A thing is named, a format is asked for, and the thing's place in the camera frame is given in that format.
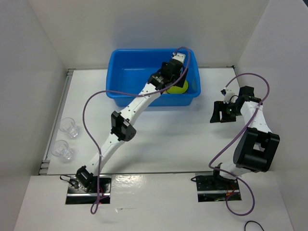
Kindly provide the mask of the green plastic plate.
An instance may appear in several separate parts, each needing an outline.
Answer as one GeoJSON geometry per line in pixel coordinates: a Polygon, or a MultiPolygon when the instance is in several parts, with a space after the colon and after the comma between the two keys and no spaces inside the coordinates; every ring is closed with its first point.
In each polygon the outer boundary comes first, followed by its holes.
{"type": "Polygon", "coordinates": [[[172,86],[168,90],[166,90],[166,93],[168,94],[185,94],[188,90],[189,84],[188,81],[185,81],[183,84],[183,87],[178,86],[172,86]]]}

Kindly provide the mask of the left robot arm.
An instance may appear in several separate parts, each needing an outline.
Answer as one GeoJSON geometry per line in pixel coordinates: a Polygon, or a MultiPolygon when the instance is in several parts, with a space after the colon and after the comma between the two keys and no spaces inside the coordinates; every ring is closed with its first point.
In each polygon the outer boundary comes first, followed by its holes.
{"type": "Polygon", "coordinates": [[[82,166],[77,170],[76,179],[79,181],[78,186],[84,192],[100,190],[99,174],[103,166],[107,163],[114,152],[124,143],[132,140],[137,131],[134,124],[140,114],[156,99],[158,99],[166,90],[180,84],[184,81],[188,72],[188,66],[184,66],[185,55],[180,53],[174,55],[169,62],[163,62],[161,68],[150,75],[147,83],[138,95],[129,93],[111,91],[112,93],[133,96],[133,101],[122,109],[120,112],[114,111],[111,114],[111,131],[107,140],[100,147],[97,141],[90,134],[85,123],[85,111],[90,100],[100,94],[97,92],[90,96],[82,111],[82,122],[84,129],[98,148],[99,160],[97,163],[92,163],[92,172],[86,170],[86,166],[82,166]]]}

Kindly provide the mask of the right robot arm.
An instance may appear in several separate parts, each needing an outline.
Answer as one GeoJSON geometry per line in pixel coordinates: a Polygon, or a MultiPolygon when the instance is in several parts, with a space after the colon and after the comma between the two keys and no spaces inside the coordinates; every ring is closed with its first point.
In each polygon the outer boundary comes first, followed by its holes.
{"type": "Polygon", "coordinates": [[[254,88],[241,87],[238,94],[224,88],[224,99],[214,102],[211,123],[235,122],[244,118],[246,128],[235,148],[233,159],[220,163],[213,171],[209,183],[218,189],[226,189],[237,176],[249,172],[267,172],[277,151],[280,137],[268,127],[263,114],[263,102],[255,97],[254,88]]]}

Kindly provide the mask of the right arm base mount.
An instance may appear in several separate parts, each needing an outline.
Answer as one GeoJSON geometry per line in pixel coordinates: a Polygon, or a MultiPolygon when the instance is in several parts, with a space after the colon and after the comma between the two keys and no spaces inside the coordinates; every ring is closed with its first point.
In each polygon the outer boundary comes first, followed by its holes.
{"type": "Polygon", "coordinates": [[[191,181],[197,189],[198,202],[241,201],[240,188],[237,180],[223,179],[214,176],[213,172],[196,173],[191,181]]]}

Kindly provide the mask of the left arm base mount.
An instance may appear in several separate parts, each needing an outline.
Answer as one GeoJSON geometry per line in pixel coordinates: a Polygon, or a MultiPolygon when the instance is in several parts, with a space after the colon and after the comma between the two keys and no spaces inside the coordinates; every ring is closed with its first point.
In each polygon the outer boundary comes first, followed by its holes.
{"type": "MultiPolygon", "coordinates": [[[[68,183],[66,205],[93,204],[97,199],[97,181],[89,189],[83,187],[73,175],[60,175],[60,180],[68,183]]],[[[100,175],[99,204],[110,203],[112,176],[100,175]]]]}

